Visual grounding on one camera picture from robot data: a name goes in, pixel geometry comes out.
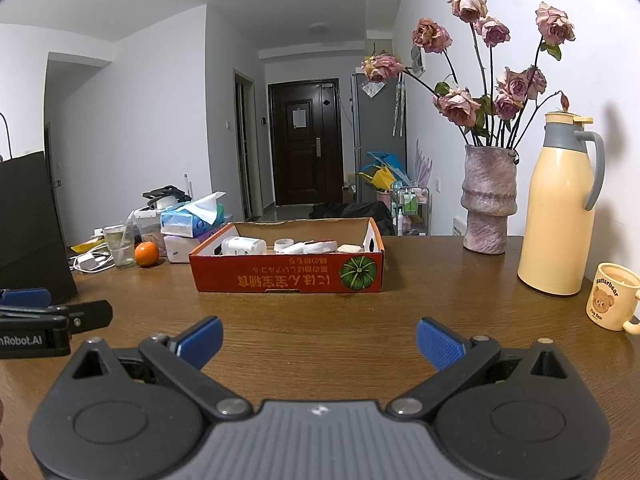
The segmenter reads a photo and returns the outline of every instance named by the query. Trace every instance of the gray handle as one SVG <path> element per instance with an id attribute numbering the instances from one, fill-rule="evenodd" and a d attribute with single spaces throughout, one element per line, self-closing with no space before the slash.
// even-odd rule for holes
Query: gray handle
<path id="1" fill-rule="evenodd" d="M 596 132 L 576 132 L 575 137 L 578 140 L 591 140 L 596 145 L 596 174 L 593 178 L 593 187 L 584 201 L 584 208 L 591 211 L 602 190 L 604 182 L 604 142 L 602 137 Z"/>

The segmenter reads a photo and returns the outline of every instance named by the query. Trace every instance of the thermos lid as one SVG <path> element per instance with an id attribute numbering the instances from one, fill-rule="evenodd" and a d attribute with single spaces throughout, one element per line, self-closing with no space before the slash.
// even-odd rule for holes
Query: thermos lid
<path id="1" fill-rule="evenodd" d="M 593 124 L 593 117 L 582 117 L 569 112 L 548 112 L 545 114 L 546 124 Z"/>

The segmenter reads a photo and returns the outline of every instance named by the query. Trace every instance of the floor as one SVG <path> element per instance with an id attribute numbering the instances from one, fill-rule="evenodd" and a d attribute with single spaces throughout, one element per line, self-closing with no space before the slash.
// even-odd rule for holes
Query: floor
<path id="1" fill-rule="evenodd" d="M 309 218 L 311 205 L 273 205 L 264 209 L 262 216 L 258 216 L 255 222 L 279 222 L 281 220 L 301 220 Z"/>

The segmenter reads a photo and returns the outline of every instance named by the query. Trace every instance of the orange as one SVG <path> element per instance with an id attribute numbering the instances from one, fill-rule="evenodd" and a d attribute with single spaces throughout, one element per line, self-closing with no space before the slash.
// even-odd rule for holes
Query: orange
<path id="1" fill-rule="evenodd" d="M 136 247 L 134 257 L 140 267 L 150 267 L 158 262 L 160 252 L 155 243 L 142 242 Z"/>

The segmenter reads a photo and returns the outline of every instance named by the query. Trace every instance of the bear print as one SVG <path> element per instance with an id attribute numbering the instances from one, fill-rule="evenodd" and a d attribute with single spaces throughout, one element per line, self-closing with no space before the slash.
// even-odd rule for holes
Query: bear print
<path id="1" fill-rule="evenodd" d="M 613 306 L 615 301 L 613 296 L 610 296 L 606 291 L 596 286 L 596 289 L 593 291 L 593 307 L 596 312 L 604 314 L 609 310 L 609 307 Z"/>

